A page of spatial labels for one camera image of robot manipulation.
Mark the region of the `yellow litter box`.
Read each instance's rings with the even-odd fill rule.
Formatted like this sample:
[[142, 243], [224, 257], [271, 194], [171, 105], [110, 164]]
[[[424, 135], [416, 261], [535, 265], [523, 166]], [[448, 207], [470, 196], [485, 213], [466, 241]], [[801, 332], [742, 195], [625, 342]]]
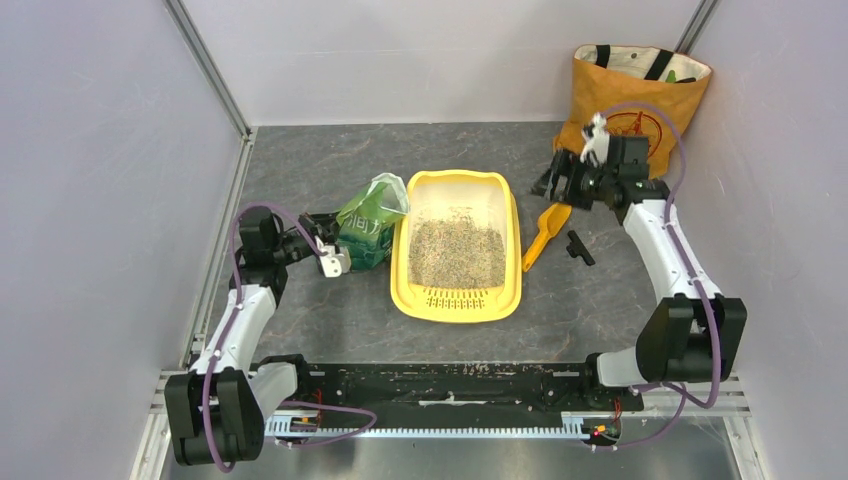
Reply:
[[[496, 172], [453, 169], [420, 171], [407, 184], [410, 211], [394, 231], [390, 293], [404, 314], [443, 323], [473, 324], [504, 319], [522, 294], [518, 209], [506, 179]], [[504, 273], [485, 288], [444, 288], [415, 281], [411, 252], [426, 222], [461, 222], [500, 235]]]

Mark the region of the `green litter bag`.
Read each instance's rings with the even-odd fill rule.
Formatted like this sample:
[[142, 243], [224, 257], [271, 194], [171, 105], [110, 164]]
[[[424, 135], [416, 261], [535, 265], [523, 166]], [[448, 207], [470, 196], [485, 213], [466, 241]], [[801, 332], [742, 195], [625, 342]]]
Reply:
[[338, 243], [347, 249], [352, 271], [372, 270], [390, 256], [395, 225], [409, 211], [406, 185], [392, 173], [372, 178], [341, 208]]

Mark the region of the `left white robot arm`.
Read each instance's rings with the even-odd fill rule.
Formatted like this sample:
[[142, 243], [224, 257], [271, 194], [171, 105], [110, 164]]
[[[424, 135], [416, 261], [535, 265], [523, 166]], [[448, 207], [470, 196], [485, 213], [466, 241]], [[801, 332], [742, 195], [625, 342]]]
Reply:
[[313, 257], [328, 278], [349, 271], [338, 231], [336, 213], [294, 216], [268, 202], [250, 203], [234, 215], [227, 231], [232, 276], [222, 319], [188, 371], [171, 376], [164, 389], [178, 464], [213, 464], [228, 473], [259, 456], [265, 423], [282, 401], [295, 409], [311, 401], [314, 383], [302, 355], [252, 360], [281, 303], [288, 266]]

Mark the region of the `orange litter scoop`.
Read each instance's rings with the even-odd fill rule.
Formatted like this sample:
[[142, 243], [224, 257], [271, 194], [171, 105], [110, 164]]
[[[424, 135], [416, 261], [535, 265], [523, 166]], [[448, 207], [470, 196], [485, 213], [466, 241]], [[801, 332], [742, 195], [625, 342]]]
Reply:
[[527, 273], [537, 262], [548, 243], [555, 238], [566, 225], [572, 214], [572, 207], [563, 203], [554, 203], [537, 219], [537, 233], [522, 257], [522, 271]]

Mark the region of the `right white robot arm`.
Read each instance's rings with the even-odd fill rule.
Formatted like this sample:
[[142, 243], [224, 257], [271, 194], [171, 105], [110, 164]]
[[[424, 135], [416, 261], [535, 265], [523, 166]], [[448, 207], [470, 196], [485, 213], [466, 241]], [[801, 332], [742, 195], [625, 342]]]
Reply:
[[600, 353], [577, 382], [579, 400], [601, 409], [617, 387], [728, 379], [747, 321], [739, 298], [706, 275], [679, 228], [669, 186], [649, 176], [645, 137], [613, 136], [607, 160], [594, 166], [569, 150], [554, 153], [533, 194], [576, 209], [605, 204], [636, 245], [657, 306], [634, 346]]

